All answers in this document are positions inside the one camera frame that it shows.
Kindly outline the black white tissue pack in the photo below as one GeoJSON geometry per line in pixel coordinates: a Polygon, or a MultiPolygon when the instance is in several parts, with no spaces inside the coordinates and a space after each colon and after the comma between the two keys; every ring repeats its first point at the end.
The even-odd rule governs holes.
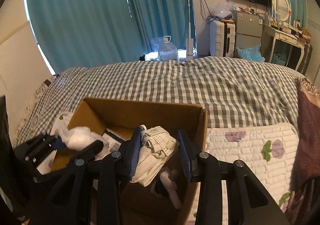
{"type": "Polygon", "coordinates": [[[102,160],[105,156],[111,154],[112,152],[116,152],[119,150],[121,144],[124,140],[119,137],[117,134],[112,131],[106,129],[101,137],[99,137],[100,141],[103,142],[103,149],[95,156],[95,160],[102,160]]]}

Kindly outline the brown cardboard box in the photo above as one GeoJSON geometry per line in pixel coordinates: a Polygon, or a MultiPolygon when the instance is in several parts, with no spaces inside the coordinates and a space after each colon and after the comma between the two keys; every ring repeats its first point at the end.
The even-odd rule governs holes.
{"type": "Polygon", "coordinates": [[[66,148],[64,171],[34,224],[185,224],[196,185],[184,176],[181,135],[203,147],[199,105],[85,98],[67,126],[52,128],[66,148]]]}

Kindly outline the purple fringed blanket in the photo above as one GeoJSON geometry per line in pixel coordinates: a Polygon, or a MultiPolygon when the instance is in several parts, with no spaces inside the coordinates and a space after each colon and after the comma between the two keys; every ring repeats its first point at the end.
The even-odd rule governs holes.
{"type": "Polygon", "coordinates": [[[297,87],[299,143],[285,216],[290,224],[319,224],[319,92],[305,77],[297,87]]]}

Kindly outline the white floral quilted mat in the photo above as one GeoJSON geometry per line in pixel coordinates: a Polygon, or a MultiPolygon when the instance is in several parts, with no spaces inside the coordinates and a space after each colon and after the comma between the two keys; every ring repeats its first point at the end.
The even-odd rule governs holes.
{"type": "Polygon", "coordinates": [[[298,142],[298,133],[289,123],[212,128],[207,130],[204,150],[220,161],[244,161],[280,209],[285,211],[298,142]]]}

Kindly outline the grey checkered bed sheet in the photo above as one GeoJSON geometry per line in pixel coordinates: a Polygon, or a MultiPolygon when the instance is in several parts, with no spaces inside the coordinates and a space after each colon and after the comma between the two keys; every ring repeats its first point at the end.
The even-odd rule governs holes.
{"type": "Polygon", "coordinates": [[[12,144],[50,131],[60,113],[74,112],[86,97],[199,104],[210,128],[296,126],[299,77],[285,66],[222,57],[74,67],[37,90],[12,144]]]}

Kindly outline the clear water jug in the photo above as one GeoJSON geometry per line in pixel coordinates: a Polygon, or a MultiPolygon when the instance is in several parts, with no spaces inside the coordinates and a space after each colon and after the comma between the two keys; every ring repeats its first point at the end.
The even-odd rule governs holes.
{"type": "Polygon", "coordinates": [[[171,42],[171,36],[164,36],[158,48],[158,57],[161,62],[178,60],[177,47],[171,42]]]}

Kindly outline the teal curtain left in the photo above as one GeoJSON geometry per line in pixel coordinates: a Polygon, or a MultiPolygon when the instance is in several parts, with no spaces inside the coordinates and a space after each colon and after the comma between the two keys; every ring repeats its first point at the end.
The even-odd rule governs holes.
{"type": "Polygon", "coordinates": [[[55,72],[137,61],[143,54],[127,0],[27,0],[27,7],[55,72]]]}

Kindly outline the white standing pole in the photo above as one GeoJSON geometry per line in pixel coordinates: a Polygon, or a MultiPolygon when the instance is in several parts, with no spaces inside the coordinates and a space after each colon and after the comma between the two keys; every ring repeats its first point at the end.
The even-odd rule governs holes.
{"type": "Polygon", "coordinates": [[[188,36],[186,39],[186,61],[194,58],[193,21],[191,16],[191,0],[188,0],[188,36]]]}

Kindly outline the blue plastic bag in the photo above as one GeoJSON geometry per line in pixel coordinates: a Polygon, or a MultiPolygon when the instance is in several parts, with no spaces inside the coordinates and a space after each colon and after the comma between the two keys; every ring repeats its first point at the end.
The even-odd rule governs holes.
{"type": "Polygon", "coordinates": [[[253,62],[265,62],[265,58],[260,53],[261,44],[252,48],[236,48],[236,54],[239,58],[253,62]]]}

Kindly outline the white dressing table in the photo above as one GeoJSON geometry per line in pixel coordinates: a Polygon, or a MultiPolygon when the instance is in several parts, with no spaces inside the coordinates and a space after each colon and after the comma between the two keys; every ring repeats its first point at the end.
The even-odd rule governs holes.
{"type": "Polygon", "coordinates": [[[283,65],[304,74],[310,62],[312,45],[264,24],[260,52],[266,62],[283,65]]]}

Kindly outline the teal curtain middle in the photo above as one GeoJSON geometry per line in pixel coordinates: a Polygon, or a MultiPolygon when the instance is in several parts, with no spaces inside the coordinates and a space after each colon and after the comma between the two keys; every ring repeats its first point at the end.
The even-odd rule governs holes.
{"type": "Polygon", "coordinates": [[[186,48],[188,37],[195,38],[192,0],[129,0],[143,49],[152,51],[154,38],[171,36],[178,49],[186,48]]]}

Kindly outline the white suitcase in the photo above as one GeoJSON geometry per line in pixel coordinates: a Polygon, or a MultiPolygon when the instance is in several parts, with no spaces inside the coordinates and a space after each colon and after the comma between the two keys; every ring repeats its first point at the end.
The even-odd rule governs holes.
{"type": "Polygon", "coordinates": [[[213,20],[209,24],[209,52],[216,57],[234,57],[235,24],[230,20],[213,20]]]}

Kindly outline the silver mini fridge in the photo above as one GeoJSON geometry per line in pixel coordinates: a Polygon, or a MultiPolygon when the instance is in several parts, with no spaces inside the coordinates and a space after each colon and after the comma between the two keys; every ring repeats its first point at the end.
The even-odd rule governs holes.
{"type": "Polygon", "coordinates": [[[249,49],[261,44],[263,19],[256,14],[233,11],[235,22],[234,58],[239,58],[237,48],[249,49]]]}

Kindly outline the oval vanity mirror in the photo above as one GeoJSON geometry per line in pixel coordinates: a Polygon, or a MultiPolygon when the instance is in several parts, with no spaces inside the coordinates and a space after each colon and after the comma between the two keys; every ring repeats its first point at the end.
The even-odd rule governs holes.
{"type": "Polygon", "coordinates": [[[291,17],[289,0],[272,0],[272,9],[276,19],[281,22],[286,22],[291,17]]]}

